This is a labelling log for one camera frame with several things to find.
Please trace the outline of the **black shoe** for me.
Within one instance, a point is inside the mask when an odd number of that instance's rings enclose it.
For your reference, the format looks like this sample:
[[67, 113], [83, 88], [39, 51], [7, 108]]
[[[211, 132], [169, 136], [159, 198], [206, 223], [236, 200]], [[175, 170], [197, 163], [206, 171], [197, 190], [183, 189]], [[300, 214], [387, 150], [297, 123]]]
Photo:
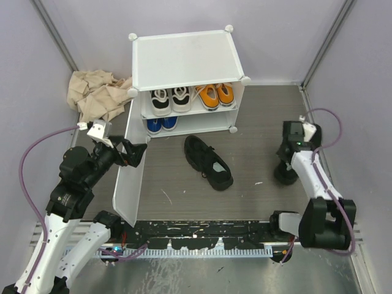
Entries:
[[[322, 128], [316, 124], [317, 131], [312, 137], [311, 143], [315, 145], [315, 149], [322, 144]], [[292, 185], [297, 179], [298, 175], [291, 167], [291, 162], [283, 162], [280, 160], [278, 166], [274, 169], [274, 177], [283, 185]]]
[[214, 190], [223, 191], [233, 184], [229, 166], [215, 153], [212, 146], [194, 135], [184, 141], [184, 153], [190, 166], [207, 179]]

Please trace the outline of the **blue sneaker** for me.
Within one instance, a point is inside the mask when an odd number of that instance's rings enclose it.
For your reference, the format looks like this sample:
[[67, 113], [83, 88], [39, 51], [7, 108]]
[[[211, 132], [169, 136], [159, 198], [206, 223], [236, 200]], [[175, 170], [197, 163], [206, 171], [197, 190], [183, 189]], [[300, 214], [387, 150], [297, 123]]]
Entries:
[[173, 129], [175, 129], [177, 121], [177, 116], [162, 118], [162, 128], [166, 131], [172, 131]]
[[158, 134], [162, 129], [162, 120], [160, 118], [148, 119], [147, 130], [149, 134]]

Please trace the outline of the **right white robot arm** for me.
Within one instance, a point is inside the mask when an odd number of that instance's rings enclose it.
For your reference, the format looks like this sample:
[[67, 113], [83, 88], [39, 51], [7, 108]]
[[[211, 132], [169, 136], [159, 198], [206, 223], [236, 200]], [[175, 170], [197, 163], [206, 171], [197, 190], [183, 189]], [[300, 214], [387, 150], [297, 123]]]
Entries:
[[285, 186], [300, 181], [309, 202], [303, 214], [272, 213], [268, 232], [275, 241], [283, 241], [291, 234], [303, 247], [348, 252], [355, 247], [356, 205], [353, 200], [343, 199], [327, 177], [317, 152], [321, 140], [322, 130], [317, 124], [283, 122], [274, 177]]

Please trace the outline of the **orange sneaker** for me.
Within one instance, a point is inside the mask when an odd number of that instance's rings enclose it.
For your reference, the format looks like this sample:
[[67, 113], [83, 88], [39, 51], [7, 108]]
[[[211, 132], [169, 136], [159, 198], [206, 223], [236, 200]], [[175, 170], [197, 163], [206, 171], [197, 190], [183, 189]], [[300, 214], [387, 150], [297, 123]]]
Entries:
[[231, 83], [219, 83], [215, 85], [219, 103], [224, 107], [230, 107], [234, 102], [234, 94]]
[[219, 107], [217, 91], [213, 84], [195, 86], [192, 101], [195, 99], [200, 99], [203, 107], [208, 111], [215, 111]]

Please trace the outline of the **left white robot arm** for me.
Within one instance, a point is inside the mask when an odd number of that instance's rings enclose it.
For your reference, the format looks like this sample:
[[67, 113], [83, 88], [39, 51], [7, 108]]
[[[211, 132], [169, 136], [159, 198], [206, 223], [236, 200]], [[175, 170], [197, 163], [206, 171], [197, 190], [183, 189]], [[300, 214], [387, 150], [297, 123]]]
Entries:
[[93, 187], [112, 165], [138, 167], [147, 149], [145, 143], [133, 145], [122, 136], [111, 136], [110, 140], [109, 146], [95, 140], [91, 153], [82, 146], [65, 152], [59, 166], [61, 180], [50, 195], [39, 242], [19, 280], [6, 286], [3, 293], [69, 293], [100, 247], [121, 239], [121, 218], [101, 211], [77, 245], [64, 253], [94, 197]]

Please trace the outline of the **white cabinet door panel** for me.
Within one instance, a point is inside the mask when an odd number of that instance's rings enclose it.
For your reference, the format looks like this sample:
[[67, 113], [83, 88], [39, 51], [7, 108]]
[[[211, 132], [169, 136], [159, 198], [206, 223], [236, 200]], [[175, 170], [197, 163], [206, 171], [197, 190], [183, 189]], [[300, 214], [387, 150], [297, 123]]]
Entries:
[[[142, 136], [141, 140], [137, 141], [130, 139], [127, 140], [134, 145], [140, 143], [147, 144], [145, 136]], [[145, 166], [145, 153], [137, 168], [131, 167], [130, 165], [119, 167], [115, 191], [113, 194], [114, 210], [131, 227], [134, 227], [137, 221], [143, 171]]]

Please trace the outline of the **black white sneaker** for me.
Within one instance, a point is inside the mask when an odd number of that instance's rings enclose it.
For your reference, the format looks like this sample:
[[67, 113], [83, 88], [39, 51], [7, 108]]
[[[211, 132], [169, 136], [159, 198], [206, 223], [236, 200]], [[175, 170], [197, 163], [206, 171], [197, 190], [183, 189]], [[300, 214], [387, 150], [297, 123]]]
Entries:
[[167, 116], [171, 112], [170, 100], [166, 89], [151, 91], [153, 113], [156, 116]]
[[191, 94], [189, 87], [177, 87], [171, 89], [172, 109], [177, 113], [191, 110]]

